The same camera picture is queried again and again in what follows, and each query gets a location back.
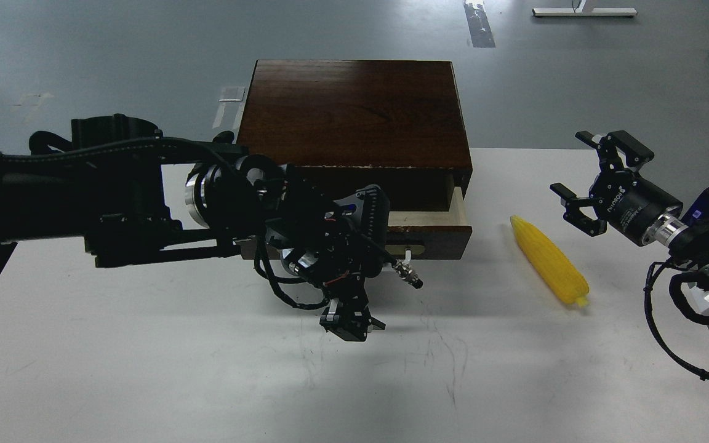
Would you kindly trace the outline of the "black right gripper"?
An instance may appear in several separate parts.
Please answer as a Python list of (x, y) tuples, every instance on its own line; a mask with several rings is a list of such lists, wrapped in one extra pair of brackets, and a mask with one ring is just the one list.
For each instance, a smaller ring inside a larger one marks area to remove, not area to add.
[[(596, 151), (602, 173), (587, 198), (561, 183), (550, 185), (565, 208), (563, 219), (591, 237), (605, 233), (608, 223), (640, 247), (654, 242), (652, 230), (658, 219), (664, 214), (678, 216), (682, 208), (680, 200), (638, 174), (655, 153), (625, 130), (606, 135), (579, 131), (575, 137)], [(594, 208), (596, 218), (583, 213), (586, 207)]]

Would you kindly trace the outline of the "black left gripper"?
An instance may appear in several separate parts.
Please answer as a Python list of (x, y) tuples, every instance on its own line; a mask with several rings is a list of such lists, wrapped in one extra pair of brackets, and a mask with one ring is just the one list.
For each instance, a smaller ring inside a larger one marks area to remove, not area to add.
[(358, 276), (339, 277), (320, 287), (329, 306), (324, 309), (319, 324), (329, 333), (346, 341), (365, 342), (372, 331), (384, 331), (384, 322), (371, 315), (365, 281)]

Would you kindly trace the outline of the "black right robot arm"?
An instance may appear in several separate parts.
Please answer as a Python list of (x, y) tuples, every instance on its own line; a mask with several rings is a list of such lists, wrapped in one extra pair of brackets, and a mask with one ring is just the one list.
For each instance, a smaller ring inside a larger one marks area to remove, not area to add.
[(563, 219), (583, 233), (602, 235), (611, 226), (639, 247), (659, 243), (668, 258), (652, 263), (644, 283), (644, 314), (655, 341), (673, 361), (709, 381), (709, 371), (690, 364), (664, 342), (653, 317), (652, 290), (665, 269), (675, 269), (668, 292), (678, 311), (695, 324), (709, 326), (709, 188), (682, 211), (682, 202), (639, 172), (653, 152), (624, 130), (575, 134), (598, 155), (599, 174), (588, 194), (577, 196), (565, 185), (551, 190), (560, 197)]

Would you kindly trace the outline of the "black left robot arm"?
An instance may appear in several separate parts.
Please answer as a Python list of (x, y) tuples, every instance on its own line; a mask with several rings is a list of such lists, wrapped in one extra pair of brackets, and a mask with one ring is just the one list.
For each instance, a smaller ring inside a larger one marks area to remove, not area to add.
[(224, 131), (209, 142), (165, 137), (154, 123), (74, 119), (71, 138), (47, 131), (29, 155), (0, 152), (0, 274), (29, 239), (80, 237), (98, 268), (239, 255), (295, 309), (364, 341), (385, 323), (365, 280), (389, 264), (412, 287), (411, 264), (386, 249), (390, 200), (378, 185), (333, 200), (295, 166), (251, 154)]

